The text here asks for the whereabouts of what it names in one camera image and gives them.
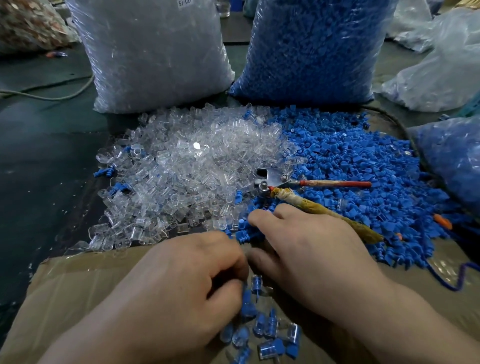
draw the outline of pile of blue plastic parts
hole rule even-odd
[[[320,203],[351,220],[370,226],[385,241],[366,245],[377,261],[391,266],[427,267],[432,238],[450,233],[433,220],[441,214],[452,223],[471,222],[448,194],[429,185],[410,142],[379,132],[366,132],[366,115],[320,112],[318,109],[273,109],[268,122],[278,122],[284,134],[300,146],[308,163],[297,166],[294,178],[370,181],[368,190],[307,188],[302,197]],[[278,201],[257,197],[249,207],[273,211]],[[246,224],[236,234],[240,243],[262,237]]]
[[[264,296],[262,276],[252,276],[252,286],[248,289],[244,286],[243,303],[240,311],[241,325],[234,328],[229,323],[221,332],[220,340],[225,344],[232,344],[237,351],[231,354],[232,364],[246,364],[253,349],[251,334],[257,339],[258,356],[260,360],[275,359],[284,354],[296,359],[299,354],[301,330],[297,324],[288,323],[282,325],[282,319],[276,315],[276,310],[271,307],[269,316],[257,308],[252,302],[252,296]]]

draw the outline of pile of clear plastic caps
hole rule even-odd
[[[256,169],[277,167],[291,175],[298,147],[278,123],[266,124],[269,107],[160,109],[139,118],[110,149],[100,150],[102,167],[113,167],[112,183],[100,190],[108,223],[89,229],[90,243],[77,250],[111,250],[132,242],[155,244],[200,224],[235,231],[246,218]],[[239,191],[242,202],[237,199]]]

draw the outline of person's left hand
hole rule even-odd
[[[150,363],[205,346],[239,312],[248,270],[240,245],[220,231],[164,241],[54,344],[84,347],[59,363]],[[233,278],[213,291],[222,271]]]

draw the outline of person's right hand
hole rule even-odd
[[[249,260],[283,290],[313,312],[343,324],[349,313],[391,293],[383,275],[355,231],[343,220],[311,215],[288,204],[273,213],[254,210],[251,225],[276,251],[253,248]]]

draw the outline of dark green table surface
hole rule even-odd
[[[238,77],[248,46],[227,46]],[[67,51],[69,57],[44,55],[0,60],[0,88],[22,90],[86,76],[90,64],[82,45]],[[422,56],[385,43],[374,83],[393,77],[419,62]],[[85,80],[35,91],[61,97],[79,89]],[[127,128],[136,126],[136,115],[106,115],[92,110],[94,87],[64,102],[25,97],[0,99],[0,333],[5,334],[38,264],[63,255],[103,213],[96,197],[105,180],[95,180],[99,148]],[[208,100],[217,106],[237,105],[226,95]],[[381,97],[374,102],[396,115],[405,126],[434,121],[439,114],[411,112]]]

